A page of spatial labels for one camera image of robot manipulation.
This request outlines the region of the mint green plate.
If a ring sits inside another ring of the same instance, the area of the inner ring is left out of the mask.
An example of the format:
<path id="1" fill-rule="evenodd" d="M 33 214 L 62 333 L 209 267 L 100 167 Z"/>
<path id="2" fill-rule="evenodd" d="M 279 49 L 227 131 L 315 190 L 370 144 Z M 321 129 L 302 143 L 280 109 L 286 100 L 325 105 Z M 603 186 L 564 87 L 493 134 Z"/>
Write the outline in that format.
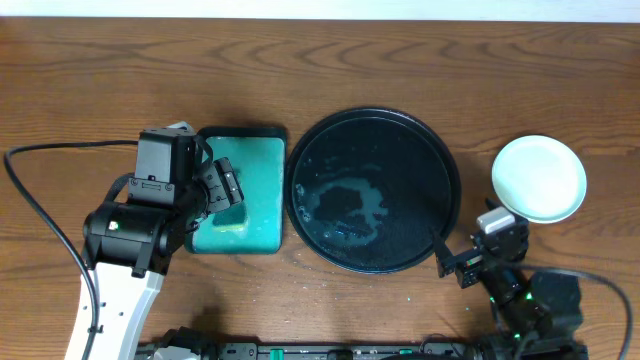
<path id="1" fill-rule="evenodd" d="M 579 157 L 544 135 L 522 136 L 505 145 L 493 161 L 491 181 L 504 207 L 539 224 L 569 218 L 588 188 Z"/>

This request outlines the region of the green yellow scrub sponge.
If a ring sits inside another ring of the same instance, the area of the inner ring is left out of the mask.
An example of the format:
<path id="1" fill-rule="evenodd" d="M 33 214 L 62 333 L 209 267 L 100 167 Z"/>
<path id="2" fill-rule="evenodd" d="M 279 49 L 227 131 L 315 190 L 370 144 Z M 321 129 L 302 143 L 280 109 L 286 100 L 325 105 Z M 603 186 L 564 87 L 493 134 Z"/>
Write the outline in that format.
<path id="1" fill-rule="evenodd" d="M 244 203 L 216 213 L 212 220 L 212 227 L 217 232 L 241 231 L 248 224 L 248 212 Z"/>

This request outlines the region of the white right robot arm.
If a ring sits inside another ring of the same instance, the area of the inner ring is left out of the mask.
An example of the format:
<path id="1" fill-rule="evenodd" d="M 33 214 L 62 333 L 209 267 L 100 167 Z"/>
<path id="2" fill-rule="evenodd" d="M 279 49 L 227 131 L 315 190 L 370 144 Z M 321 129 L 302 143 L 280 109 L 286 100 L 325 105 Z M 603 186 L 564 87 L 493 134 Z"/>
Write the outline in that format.
<path id="1" fill-rule="evenodd" d="M 504 328 L 480 338 L 465 359 L 580 360 L 588 350 L 574 339 L 582 324 L 578 281 L 568 275 L 531 276 L 516 268 L 528 250 L 526 225 L 510 225 L 471 236 L 474 247 L 452 254 L 438 234 L 433 249 L 438 276 L 455 274 L 461 288 L 481 284 L 490 297 L 494 319 Z"/>

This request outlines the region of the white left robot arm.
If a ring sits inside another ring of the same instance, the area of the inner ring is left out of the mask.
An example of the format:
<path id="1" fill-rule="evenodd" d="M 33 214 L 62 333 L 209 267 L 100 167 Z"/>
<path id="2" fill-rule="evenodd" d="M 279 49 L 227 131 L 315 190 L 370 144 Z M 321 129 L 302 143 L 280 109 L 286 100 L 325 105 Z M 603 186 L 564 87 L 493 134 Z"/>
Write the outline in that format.
<path id="1" fill-rule="evenodd" d="M 174 252 L 201 222 L 243 201 L 227 158 L 208 159 L 176 182 L 120 177 L 83 227 L 82 284 L 68 359 L 131 359 Z"/>

